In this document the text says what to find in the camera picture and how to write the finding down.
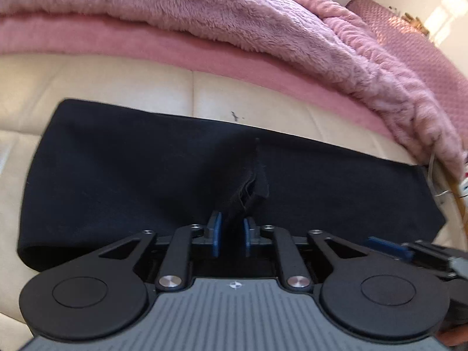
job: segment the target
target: silver screw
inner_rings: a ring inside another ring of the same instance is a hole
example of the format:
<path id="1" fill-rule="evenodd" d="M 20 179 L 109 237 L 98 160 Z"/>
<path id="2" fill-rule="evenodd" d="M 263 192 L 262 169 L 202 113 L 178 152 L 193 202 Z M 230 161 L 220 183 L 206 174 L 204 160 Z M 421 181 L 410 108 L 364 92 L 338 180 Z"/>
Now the silver screw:
<path id="1" fill-rule="evenodd" d="M 178 276 L 162 276 L 159 279 L 159 285 L 164 286 L 165 288 L 176 288 L 182 283 L 182 280 Z"/>
<path id="2" fill-rule="evenodd" d="M 310 285 L 310 280 L 304 276 L 292 276 L 288 278 L 287 283 L 293 288 L 305 288 Z"/>

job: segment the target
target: fluffy pink blanket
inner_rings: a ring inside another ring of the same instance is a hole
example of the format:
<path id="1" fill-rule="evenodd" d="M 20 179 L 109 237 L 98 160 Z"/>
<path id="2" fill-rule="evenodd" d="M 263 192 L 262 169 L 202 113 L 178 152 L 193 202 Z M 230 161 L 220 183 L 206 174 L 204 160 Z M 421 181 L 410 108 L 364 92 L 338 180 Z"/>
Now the fluffy pink blanket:
<path id="1" fill-rule="evenodd" d="M 0 0 L 0 14 L 109 14 L 269 53 L 358 98 L 421 162 L 434 151 L 460 178 L 462 144 L 431 91 L 357 16 L 329 0 L 297 1 L 310 11 L 293 0 Z"/>

